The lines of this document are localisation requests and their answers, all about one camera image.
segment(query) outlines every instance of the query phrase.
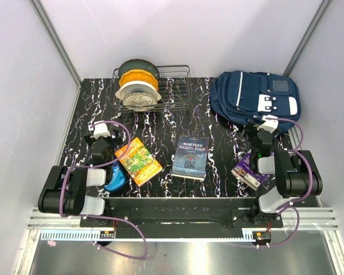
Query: black marble surface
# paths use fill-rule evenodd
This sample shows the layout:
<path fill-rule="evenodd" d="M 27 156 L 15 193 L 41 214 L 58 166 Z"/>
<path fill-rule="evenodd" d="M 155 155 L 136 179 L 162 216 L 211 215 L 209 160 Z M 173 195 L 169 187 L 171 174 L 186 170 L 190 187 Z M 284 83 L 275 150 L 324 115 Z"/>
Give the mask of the black marble surface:
<path fill-rule="evenodd" d="M 232 168 L 249 151 L 247 137 L 235 124 L 210 109 L 212 78 L 192 78 L 193 100 L 188 111 L 117 113 L 111 103 L 111 79 L 86 79 L 80 91 L 61 164 L 86 164 L 90 152 L 83 140 L 88 123 L 115 120 L 123 123 L 132 138 L 138 137 L 160 162 L 163 171 L 140 188 L 129 178 L 125 187 L 110 194 L 102 187 L 88 195 L 99 197 L 256 197 L 275 185 L 270 176 L 257 191 L 237 180 Z M 176 178 L 171 168 L 178 137 L 182 134 L 209 137 L 209 153 L 204 181 Z M 291 148 L 287 134 L 277 137 L 278 147 Z"/>

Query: metal wire basket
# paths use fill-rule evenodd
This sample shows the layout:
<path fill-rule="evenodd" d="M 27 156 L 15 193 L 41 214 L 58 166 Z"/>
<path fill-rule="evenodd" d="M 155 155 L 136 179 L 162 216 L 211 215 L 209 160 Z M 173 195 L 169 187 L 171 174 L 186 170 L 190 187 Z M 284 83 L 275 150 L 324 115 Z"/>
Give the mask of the metal wire basket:
<path fill-rule="evenodd" d="M 117 112 L 158 112 L 167 110 L 187 110 L 191 103 L 190 67 L 187 65 L 157 66 L 159 70 L 158 93 L 161 100 L 155 105 L 133 106 L 123 105 L 116 97 L 119 85 L 119 69 L 114 70 L 110 104 Z"/>

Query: white panel wall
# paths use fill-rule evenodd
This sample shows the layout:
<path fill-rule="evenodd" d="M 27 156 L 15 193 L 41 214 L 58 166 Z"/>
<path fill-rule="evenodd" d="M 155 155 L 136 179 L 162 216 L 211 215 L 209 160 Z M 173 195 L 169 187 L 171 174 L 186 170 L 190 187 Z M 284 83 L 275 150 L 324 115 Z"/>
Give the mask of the white panel wall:
<path fill-rule="evenodd" d="M 112 77 L 130 58 L 283 73 L 320 0 L 42 0 L 82 78 Z"/>
<path fill-rule="evenodd" d="M 334 1 L 292 74 L 300 90 L 304 146 L 323 179 L 322 202 L 344 240 L 344 0 Z"/>
<path fill-rule="evenodd" d="M 76 86 L 29 1 L 0 1 L 0 274 L 54 164 Z"/>

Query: black metal base plate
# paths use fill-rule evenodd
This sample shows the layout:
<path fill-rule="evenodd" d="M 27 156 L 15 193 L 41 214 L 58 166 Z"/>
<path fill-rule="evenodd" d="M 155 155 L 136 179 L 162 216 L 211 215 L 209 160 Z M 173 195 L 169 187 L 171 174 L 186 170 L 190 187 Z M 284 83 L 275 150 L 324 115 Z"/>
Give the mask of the black metal base plate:
<path fill-rule="evenodd" d="M 244 221 L 254 198 L 111 198 L 104 215 L 127 219 L 146 238 L 241 238 L 242 228 L 267 227 L 266 218 L 255 225 Z M 282 221 L 272 220 L 272 227 Z M 86 218 L 81 227 L 111 227 L 112 221 Z M 140 238 L 131 226 L 117 222 L 117 238 Z"/>
<path fill-rule="evenodd" d="M 268 228 L 270 222 L 271 228 L 282 228 L 282 217 L 277 214 L 266 214 L 256 217 L 254 220 L 249 218 L 248 210 L 234 210 L 232 211 L 232 225 L 234 228 L 252 228 L 264 227 Z"/>

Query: book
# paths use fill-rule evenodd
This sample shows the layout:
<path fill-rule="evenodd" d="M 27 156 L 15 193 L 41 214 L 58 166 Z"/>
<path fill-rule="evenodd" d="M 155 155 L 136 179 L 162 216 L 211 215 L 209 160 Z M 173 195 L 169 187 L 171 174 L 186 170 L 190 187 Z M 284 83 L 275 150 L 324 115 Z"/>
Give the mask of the book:
<path fill-rule="evenodd" d="M 208 138 L 181 135 L 174 156 L 172 176 L 205 179 Z"/>
<path fill-rule="evenodd" d="M 260 185 L 269 178 L 269 175 L 264 174 L 254 174 L 250 170 L 250 156 L 251 153 L 246 154 L 233 168 L 232 173 L 237 179 L 242 180 L 249 187 L 255 191 L 260 187 Z"/>
<path fill-rule="evenodd" d="M 115 155 L 119 157 L 126 147 L 116 151 Z M 162 171 L 162 166 L 137 137 L 131 141 L 129 149 L 119 161 L 138 186 L 143 185 Z"/>

